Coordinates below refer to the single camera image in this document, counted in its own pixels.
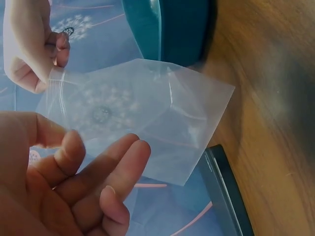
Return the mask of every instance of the wooden table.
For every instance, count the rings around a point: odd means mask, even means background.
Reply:
[[[236,86],[222,144],[256,236],[315,236],[315,2],[218,0],[203,73]]]

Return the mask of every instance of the fingertip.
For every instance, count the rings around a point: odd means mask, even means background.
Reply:
[[[124,203],[118,199],[112,186],[107,185],[100,195],[100,208],[109,219],[125,225],[129,223],[129,211]]]
[[[82,164],[86,151],[79,133],[68,131],[62,141],[60,149],[54,155],[60,169],[67,175],[74,175]]]

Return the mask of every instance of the clear plastic sleeve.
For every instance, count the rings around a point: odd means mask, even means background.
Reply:
[[[178,65],[135,59],[88,74],[52,71],[37,111],[78,130],[91,156],[137,134],[152,149],[144,176],[184,185],[233,90]]]

